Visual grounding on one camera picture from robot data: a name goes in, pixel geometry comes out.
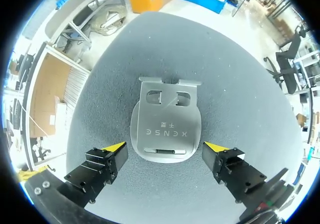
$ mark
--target metal frame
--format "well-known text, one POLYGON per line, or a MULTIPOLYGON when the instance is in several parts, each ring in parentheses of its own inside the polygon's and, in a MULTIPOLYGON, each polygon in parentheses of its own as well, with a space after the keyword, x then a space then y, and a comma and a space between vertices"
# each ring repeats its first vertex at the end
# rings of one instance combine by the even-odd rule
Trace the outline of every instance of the metal frame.
POLYGON ((310 143, 310 140, 311 140, 311 124, 313 123, 314 121, 314 116, 313 116, 313 113, 314 113, 314 94, 313 92, 314 91, 320 91, 320 87, 310 87, 308 89, 304 89, 304 90, 299 90, 293 94, 289 94, 289 93, 286 93, 285 96, 289 96, 289 95, 300 95, 300 94, 303 94, 303 93, 308 93, 309 94, 309 110, 310 110, 310 118, 309 118, 309 122, 308 122, 308 140, 307 140, 307 143, 309 144, 310 143))
POLYGON ((291 1, 288 0, 283 7, 280 8, 272 17, 277 18, 280 14, 282 14, 287 8, 291 6, 291 1))
MULTIPOLYGON (((294 62, 294 63, 298 63, 298 62, 300 62, 300 61, 302 61, 302 60, 304 60, 304 59, 306 59, 306 58, 309 58, 309 57, 313 56, 314 54, 318 54, 318 53, 320 53, 319 50, 313 51, 313 52, 308 53, 308 54, 306 54, 306 55, 304 55, 304 56, 302 56, 302 57, 299 57, 299 58, 294 59, 293 62, 294 62)), ((304 66, 304 67, 307 67, 307 66, 310 66, 310 65, 312 65, 312 64, 314 64, 314 63, 308 63, 307 65, 303 65, 303 66, 304 66)))
POLYGON ((267 15, 267 17, 270 17, 271 15, 274 16, 274 14, 273 14, 274 12, 278 12, 280 9, 282 9, 283 7, 281 7, 281 5, 282 5, 285 1, 287 1, 287 0, 281 0, 280 3, 276 5, 276 7, 274 8, 274 10, 271 11, 271 12, 267 15))
POLYGON ((120 3, 114 3, 114 4, 108 4, 110 1, 112 0, 105 0, 102 4, 99 4, 98 0, 94 0, 94 2, 97 5, 97 8, 78 26, 74 23, 74 21, 70 21, 68 24, 71 27, 68 29, 64 29, 61 32, 61 35, 65 38, 67 38, 68 40, 73 40, 73 41, 85 41, 87 42, 89 48, 91 48, 91 40, 89 39, 89 37, 87 37, 85 35, 85 33, 82 31, 83 27, 90 21, 90 19, 96 14, 98 13, 103 7, 106 6, 115 6, 115 5, 123 5, 124 7, 126 6, 125 0, 120 0, 120 3), (80 37, 77 38, 73 38, 68 36, 68 33, 73 33, 74 31, 76 31, 80 37))

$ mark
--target metal bracket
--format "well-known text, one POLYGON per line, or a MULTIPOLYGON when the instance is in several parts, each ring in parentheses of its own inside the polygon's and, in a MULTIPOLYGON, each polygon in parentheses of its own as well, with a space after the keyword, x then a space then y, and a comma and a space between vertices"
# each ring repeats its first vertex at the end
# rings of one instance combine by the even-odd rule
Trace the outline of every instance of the metal bracket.
POLYGON ((200 82, 141 77, 140 101, 131 118, 131 141, 144 159, 160 163, 182 162, 193 155, 201 135, 197 107, 200 82))

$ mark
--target rectangular slot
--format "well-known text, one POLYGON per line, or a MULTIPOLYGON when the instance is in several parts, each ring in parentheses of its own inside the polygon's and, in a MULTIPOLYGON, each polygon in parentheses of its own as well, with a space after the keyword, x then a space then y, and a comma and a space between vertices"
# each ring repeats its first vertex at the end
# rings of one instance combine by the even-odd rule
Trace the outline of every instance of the rectangular slot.
POLYGON ((150 104, 161 104, 161 93, 159 90, 151 90, 146 94, 146 101, 150 104))
POLYGON ((187 107, 190 105, 190 94, 184 93, 184 92, 177 92, 178 98, 177 98, 177 104, 176 106, 183 106, 187 107))
POLYGON ((161 154, 186 154, 185 150, 165 150, 165 149, 153 149, 153 148, 145 148, 144 151, 146 153, 161 153, 161 154))

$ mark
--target metal stand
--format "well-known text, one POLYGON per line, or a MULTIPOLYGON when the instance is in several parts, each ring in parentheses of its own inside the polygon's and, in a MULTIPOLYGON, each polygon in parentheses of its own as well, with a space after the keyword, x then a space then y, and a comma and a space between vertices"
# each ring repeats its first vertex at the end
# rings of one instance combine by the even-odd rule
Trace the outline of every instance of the metal stand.
POLYGON ((267 17, 270 17, 274 12, 276 12, 276 10, 283 4, 283 2, 285 2, 286 0, 281 0, 281 2, 274 8, 273 11, 271 11, 267 17))
POLYGON ((68 29, 64 29, 61 33, 61 35, 65 38, 67 38, 68 40, 72 40, 72 41, 84 41, 87 42, 88 47, 91 48, 91 40, 89 39, 89 37, 87 37, 85 35, 85 33, 82 31, 83 27, 90 21, 90 19, 96 15, 103 7, 107 7, 107 6, 115 6, 115 5, 122 5, 124 7, 126 7, 126 3, 125 0, 120 0, 120 3, 112 3, 110 4, 110 2, 112 0, 105 0, 103 3, 99 4, 98 0, 94 0, 96 2, 97 8, 79 25, 77 26, 73 21, 69 22, 69 26, 71 28, 68 29), (76 31, 80 37, 70 37, 69 35, 67 35, 68 33, 73 33, 74 31, 76 31))
POLYGON ((291 5, 291 1, 288 0, 288 1, 286 2, 286 4, 285 4, 283 7, 281 7, 280 10, 278 10, 272 17, 273 17, 273 18, 277 18, 277 17, 278 17, 280 14, 282 14, 287 8, 289 8, 290 5, 291 5))

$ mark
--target wooden panel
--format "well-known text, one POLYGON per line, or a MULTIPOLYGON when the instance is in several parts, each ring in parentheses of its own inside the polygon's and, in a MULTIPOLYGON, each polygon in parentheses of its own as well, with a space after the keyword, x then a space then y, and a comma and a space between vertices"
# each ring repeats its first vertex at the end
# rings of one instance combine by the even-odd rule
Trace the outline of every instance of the wooden panel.
MULTIPOLYGON (((30 116, 48 135, 56 132, 52 122, 56 115, 55 97, 63 100, 70 68, 68 64, 47 53, 36 77, 30 116)), ((46 136, 45 133, 30 120, 30 137, 42 136, 46 136)))

